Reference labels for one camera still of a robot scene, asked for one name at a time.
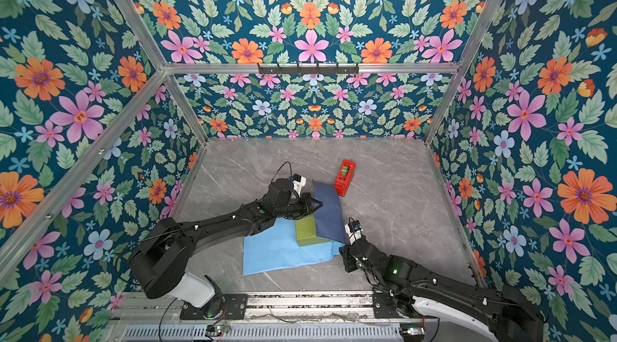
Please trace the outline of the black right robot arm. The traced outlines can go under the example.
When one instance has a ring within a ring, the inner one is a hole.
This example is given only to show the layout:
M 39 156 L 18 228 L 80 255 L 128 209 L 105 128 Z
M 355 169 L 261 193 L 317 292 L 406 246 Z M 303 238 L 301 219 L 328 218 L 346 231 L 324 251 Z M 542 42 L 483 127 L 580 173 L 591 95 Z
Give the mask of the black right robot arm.
M 339 249 L 345 270 L 360 270 L 387 295 L 401 316 L 434 317 L 491 341 L 542 341 L 545 317 L 519 290 L 464 284 L 398 255 L 387 255 L 361 237 Z

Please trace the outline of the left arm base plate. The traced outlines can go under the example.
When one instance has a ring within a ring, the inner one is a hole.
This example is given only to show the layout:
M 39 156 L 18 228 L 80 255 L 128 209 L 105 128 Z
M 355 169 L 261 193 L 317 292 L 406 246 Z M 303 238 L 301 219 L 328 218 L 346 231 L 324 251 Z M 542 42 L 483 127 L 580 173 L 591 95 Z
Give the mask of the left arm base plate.
M 247 311 L 247 294 L 215 294 L 214 297 L 196 308 L 186 302 L 180 313 L 181 320 L 243 320 Z

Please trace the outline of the light blue wrapping paper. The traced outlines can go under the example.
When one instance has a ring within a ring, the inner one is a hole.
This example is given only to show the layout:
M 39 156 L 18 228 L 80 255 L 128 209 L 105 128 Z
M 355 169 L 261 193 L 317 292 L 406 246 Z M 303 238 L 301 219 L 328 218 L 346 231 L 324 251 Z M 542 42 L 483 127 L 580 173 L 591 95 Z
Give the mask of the light blue wrapping paper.
M 279 218 L 273 227 L 244 239 L 243 275 L 303 267 L 329 262 L 347 241 L 342 204 L 334 186 L 315 181 L 315 198 L 323 207 L 314 214 L 317 235 L 330 242 L 299 247 L 295 221 Z

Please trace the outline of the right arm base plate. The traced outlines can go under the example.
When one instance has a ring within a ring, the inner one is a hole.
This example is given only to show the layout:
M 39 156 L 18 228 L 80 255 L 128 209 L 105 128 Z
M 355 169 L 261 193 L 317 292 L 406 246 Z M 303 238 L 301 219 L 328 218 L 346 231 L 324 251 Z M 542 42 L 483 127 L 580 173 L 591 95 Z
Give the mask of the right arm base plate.
M 373 313 L 375 319 L 405 319 L 411 316 L 395 306 L 393 298 L 386 293 L 373 292 Z

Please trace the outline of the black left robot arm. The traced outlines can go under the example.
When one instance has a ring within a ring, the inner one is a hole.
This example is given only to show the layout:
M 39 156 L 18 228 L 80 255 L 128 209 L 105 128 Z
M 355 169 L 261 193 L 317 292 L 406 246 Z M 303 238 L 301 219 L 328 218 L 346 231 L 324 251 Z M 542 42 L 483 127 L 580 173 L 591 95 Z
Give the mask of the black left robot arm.
M 208 308 L 221 303 L 223 295 L 212 279 L 186 271 L 195 254 L 231 239 L 260 234 L 278 218 L 299 220 L 321 207 L 321 201 L 302 190 L 299 175 L 279 178 L 269 184 L 263 197 L 229 214 L 192 222 L 164 218 L 131 255 L 130 269 L 148 299 L 170 296 L 193 308 Z

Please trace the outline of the green gift box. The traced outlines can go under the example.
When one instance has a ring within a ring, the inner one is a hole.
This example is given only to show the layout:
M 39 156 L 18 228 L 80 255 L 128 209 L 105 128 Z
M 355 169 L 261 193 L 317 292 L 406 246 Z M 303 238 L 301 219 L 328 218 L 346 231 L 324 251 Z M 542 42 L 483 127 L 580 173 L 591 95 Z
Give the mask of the green gift box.
M 308 215 L 295 221 L 296 241 L 299 247 L 309 247 L 330 242 L 317 235 L 317 221 L 314 215 Z

